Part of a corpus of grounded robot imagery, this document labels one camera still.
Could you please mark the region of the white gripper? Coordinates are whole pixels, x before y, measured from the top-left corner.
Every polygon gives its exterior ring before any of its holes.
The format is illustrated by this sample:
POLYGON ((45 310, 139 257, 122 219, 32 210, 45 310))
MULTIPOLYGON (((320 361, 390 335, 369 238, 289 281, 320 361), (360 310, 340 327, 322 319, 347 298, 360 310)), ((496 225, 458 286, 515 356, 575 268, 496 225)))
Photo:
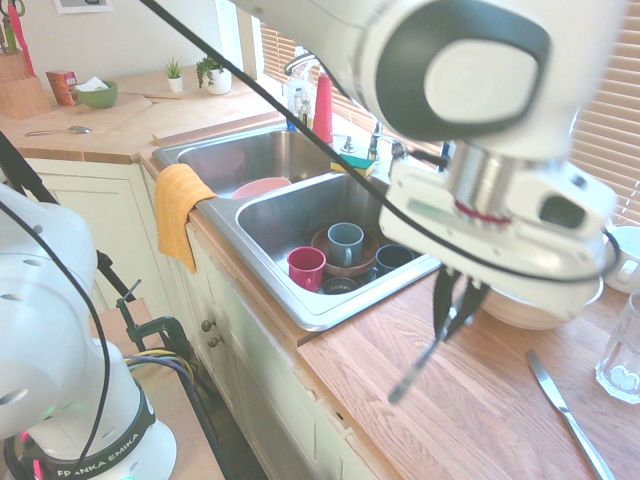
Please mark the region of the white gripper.
POLYGON ((434 333, 447 341, 481 306, 487 284, 514 296, 585 295, 619 255, 606 237, 615 203, 611 188, 568 162, 504 165, 464 180, 453 171, 397 162, 380 227, 390 239, 484 282, 470 282, 450 314, 456 272, 438 273, 434 333))

